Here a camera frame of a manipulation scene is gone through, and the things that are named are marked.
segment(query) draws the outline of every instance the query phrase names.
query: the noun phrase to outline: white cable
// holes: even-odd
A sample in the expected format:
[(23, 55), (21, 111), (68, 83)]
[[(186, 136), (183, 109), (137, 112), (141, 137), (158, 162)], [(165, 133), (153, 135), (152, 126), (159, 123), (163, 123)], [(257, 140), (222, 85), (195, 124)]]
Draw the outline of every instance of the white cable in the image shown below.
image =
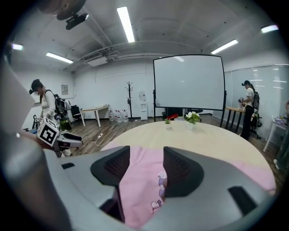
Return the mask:
[(99, 139), (99, 138), (97, 138), (97, 140), (95, 141), (95, 145), (98, 146), (98, 147), (102, 147), (102, 146), (108, 144), (109, 142), (111, 142), (114, 138), (109, 139), (109, 140), (108, 140), (105, 144), (103, 144), (103, 145), (97, 145), (97, 144), (96, 144), (96, 142), (98, 141), (98, 139)]

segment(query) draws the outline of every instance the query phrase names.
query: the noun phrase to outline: small potted plant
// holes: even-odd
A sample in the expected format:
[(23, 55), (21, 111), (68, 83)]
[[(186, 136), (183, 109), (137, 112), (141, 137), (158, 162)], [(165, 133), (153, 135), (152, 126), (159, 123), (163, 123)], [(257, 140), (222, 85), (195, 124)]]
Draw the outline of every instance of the small potted plant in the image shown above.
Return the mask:
[(164, 124), (166, 125), (166, 129), (170, 129), (172, 127), (171, 126), (171, 121), (168, 120), (168, 119), (165, 119)]
[(193, 112), (189, 112), (186, 117), (186, 127), (189, 130), (193, 130), (196, 126), (196, 122), (199, 122), (200, 120), (200, 115), (198, 113)]

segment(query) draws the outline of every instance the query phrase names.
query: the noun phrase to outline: water bottle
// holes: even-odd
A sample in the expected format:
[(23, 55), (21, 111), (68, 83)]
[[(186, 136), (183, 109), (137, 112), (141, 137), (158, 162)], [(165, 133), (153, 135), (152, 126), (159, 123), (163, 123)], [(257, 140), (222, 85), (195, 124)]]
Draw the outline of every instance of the water bottle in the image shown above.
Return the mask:
[(123, 110), (123, 122), (128, 122), (128, 114), (126, 110)]
[(109, 118), (109, 121), (114, 121), (114, 114), (112, 112), (112, 110), (109, 111), (109, 114), (108, 114), (108, 118)]
[(114, 110), (114, 120), (117, 121), (117, 110)]
[(117, 111), (117, 122), (118, 123), (122, 122), (122, 115), (121, 115), (121, 112), (119, 110)]

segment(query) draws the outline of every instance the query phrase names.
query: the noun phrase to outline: qr code cube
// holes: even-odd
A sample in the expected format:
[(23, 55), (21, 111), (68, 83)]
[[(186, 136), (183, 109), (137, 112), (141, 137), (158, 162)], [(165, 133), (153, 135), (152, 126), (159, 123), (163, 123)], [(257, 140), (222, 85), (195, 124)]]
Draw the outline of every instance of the qr code cube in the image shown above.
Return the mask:
[(58, 134), (59, 130), (56, 123), (47, 117), (43, 117), (37, 130), (37, 137), (48, 145), (53, 146)]

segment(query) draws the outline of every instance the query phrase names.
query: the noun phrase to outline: black coat stand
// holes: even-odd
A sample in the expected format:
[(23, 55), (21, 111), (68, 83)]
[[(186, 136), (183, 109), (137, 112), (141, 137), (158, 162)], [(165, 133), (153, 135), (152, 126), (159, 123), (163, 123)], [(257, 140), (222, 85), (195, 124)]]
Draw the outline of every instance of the black coat stand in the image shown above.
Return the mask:
[[(130, 110), (131, 110), (131, 91), (132, 91), (132, 89), (133, 89), (133, 88), (131, 88), (131, 85), (132, 85), (132, 84), (133, 84), (133, 83), (127, 82), (128, 88), (125, 87), (125, 88), (128, 90), (127, 103), (130, 105)], [(134, 121), (134, 119), (132, 118), (132, 115), (131, 115), (129, 121)]]

